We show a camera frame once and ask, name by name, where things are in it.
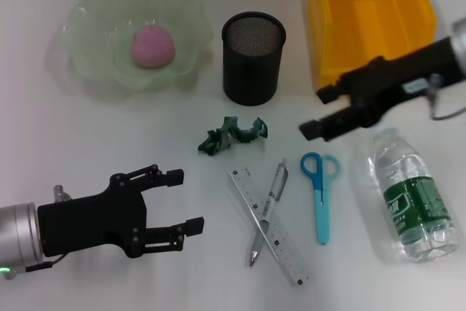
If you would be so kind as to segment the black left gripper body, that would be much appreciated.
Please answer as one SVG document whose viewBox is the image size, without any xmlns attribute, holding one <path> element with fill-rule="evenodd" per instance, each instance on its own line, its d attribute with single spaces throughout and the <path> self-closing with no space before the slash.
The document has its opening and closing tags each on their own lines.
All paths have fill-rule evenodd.
<svg viewBox="0 0 466 311">
<path fill-rule="evenodd" d="M 146 206 L 141 190 L 122 174 L 100 194 L 41 205 L 39 235 L 46 257 L 116 245 L 131 259 L 143 255 Z"/>
</svg>

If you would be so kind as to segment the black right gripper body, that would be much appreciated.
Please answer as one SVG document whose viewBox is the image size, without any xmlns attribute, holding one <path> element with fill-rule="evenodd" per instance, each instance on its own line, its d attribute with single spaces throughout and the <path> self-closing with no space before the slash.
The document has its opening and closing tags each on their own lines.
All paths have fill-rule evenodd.
<svg viewBox="0 0 466 311">
<path fill-rule="evenodd" d="M 458 82 L 459 55 L 453 36 L 394 60 L 377 57 L 341 76 L 350 99 L 341 124 L 371 127 L 398 104 Z"/>
</svg>

